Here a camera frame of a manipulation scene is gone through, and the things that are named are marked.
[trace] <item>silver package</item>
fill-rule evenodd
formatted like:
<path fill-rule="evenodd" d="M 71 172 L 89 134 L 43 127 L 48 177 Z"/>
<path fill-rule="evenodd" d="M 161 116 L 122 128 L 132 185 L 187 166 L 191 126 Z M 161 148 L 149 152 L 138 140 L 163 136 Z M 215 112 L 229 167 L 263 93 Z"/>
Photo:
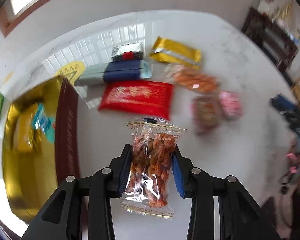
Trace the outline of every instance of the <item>silver package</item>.
<path fill-rule="evenodd" d="M 143 44 L 139 42 L 113 47 L 111 58 L 113 61 L 123 61 L 143 59 L 143 56 Z"/>

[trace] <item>pink object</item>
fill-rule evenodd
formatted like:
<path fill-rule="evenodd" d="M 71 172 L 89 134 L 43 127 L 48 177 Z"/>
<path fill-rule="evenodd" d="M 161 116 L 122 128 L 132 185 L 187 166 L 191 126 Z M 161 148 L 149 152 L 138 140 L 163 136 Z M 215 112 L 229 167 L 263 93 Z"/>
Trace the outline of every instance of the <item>pink object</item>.
<path fill-rule="evenodd" d="M 297 169 L 296 169 L 295 166 L 290 167 L 289 171 L 290 171 L 291 174 L 297 173 Z"/>
<path fill-rule="evenodd" d="M 219 101 L 222 111 L 226 117 L 234 119 L 243 114 L 237 93 L 221 91 L 219 93 Z"/>
<path fill-rule="evenodd" d="M 297 161 L 297 157 L 294 153 L 288 153 L 287 158 L 291 161 Z"/>

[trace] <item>blue gripper pad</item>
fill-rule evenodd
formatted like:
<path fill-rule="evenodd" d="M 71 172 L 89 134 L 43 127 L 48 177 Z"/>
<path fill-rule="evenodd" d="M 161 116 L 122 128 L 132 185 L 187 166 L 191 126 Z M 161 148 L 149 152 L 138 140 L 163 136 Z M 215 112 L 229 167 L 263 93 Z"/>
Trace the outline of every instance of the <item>blue gripper pad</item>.
<path fill-rule="evenodd" d="M 172 171 L 173 171 L 174 181 L 176 182 L 177 191 L 179 192 L 181 197 L 184 197 L 186 191 L 183 187 L 183 177 L 182 177 L 178 160 L 175 155 L 173 155 Z"/>

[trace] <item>peanut snack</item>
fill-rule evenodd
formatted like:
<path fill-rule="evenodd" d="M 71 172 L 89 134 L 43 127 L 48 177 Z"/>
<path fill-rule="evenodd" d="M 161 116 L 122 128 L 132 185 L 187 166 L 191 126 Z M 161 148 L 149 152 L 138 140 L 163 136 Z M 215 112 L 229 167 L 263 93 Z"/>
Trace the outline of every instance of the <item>peanut snack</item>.
<path fill-rule="evenodd" d="M 130 175 L 121 206 L 136 212 L 173 217 L 168 184 L 176 143 L 185 130 L 151 117 L 128 123 L 133 139 Z"/>

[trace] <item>clear plastic bag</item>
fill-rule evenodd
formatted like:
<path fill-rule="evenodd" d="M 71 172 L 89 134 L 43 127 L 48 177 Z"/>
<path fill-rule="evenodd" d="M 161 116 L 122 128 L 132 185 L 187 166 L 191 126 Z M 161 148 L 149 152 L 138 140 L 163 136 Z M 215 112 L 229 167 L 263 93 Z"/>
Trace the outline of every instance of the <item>clear plastic bag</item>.
<path fill-rule="evenodd" d="M 174 213 L 168 200 L 172 153 L 185 130 L 156 117 L 133 118 L 127 125 L 134 129 L 133 153 L 121 206 L 172 218 Z"/>
<path fill-rule="evenodd" d="M 166 82 L 181 85 L 199 93 L 216 92 L 220 85 L 216 77 L 201 74 L 197 70 L 180 64 L 169 64 L 165 73 Z"/>

